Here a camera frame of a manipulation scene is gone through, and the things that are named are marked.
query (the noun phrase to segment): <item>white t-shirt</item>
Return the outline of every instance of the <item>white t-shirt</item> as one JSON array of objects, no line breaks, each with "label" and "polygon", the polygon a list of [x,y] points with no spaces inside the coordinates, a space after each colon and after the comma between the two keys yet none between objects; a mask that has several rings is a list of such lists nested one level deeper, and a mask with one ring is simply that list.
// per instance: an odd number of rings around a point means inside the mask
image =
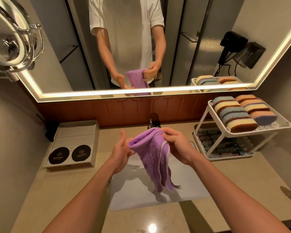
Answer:
[{"label": "white t-shirt", "polygon": [[107,29],[116,69],[131,86],[126,71],[149,68],[152,62],[151,28],[164,26],[160,1],[89,0],[89,19],[93,35],[96,27]]}]

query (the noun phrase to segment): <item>beige countertop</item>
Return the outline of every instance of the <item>beige countertop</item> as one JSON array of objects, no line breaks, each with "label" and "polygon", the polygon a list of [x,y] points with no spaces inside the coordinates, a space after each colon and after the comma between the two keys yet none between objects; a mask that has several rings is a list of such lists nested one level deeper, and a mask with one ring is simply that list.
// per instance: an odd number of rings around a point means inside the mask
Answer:
[{"label": "beige countertop", "polygon": [[[195,124],[197,123],[189,122],[163,126],[177,129],[190,141],[194,141],[192,132]],[[42,232],[107,160],[120,137],[120,129],[100,130],[94,168],[49,173],[41,165],[11,232]],[[127,137],[135,137],[147,128],[135,126],[123,129]],[[288,187],[261,153],[252,158],[217,161],[214,165],[281,221],[291,220],[291,199],[282,191]],[[144,233],[149,232],[151,223],[157,225],[157,233],[210,233],[229,230],[211,198],[124,211],[110,211],[108,207],[109,189],[103,197],[99,219],[92,232]]]}]

